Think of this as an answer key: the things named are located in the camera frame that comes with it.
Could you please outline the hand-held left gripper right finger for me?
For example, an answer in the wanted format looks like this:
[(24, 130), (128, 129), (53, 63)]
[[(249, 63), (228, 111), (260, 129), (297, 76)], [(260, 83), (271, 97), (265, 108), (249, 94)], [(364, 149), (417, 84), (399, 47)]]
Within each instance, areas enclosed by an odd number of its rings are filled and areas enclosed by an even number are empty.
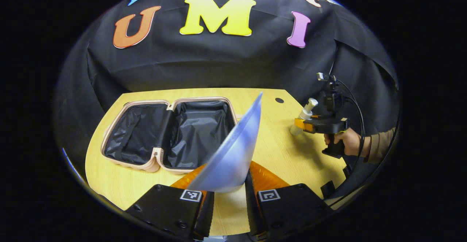
[(285, 241), (331, 214), (307, 185), (288, 184), (254, 161), (245, 189), (250, 233), (259, 241)]

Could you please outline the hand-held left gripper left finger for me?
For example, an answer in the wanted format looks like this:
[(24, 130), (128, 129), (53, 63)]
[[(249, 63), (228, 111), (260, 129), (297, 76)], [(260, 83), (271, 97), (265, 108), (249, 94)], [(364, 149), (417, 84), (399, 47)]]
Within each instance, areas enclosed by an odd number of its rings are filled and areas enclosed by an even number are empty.
[(187, 240), (209, 236), (215, 194), (189, 190), (188, 186), (204, 169), (198, 167), (167, 186), (155, 184), (126, 210), (147, 225)]

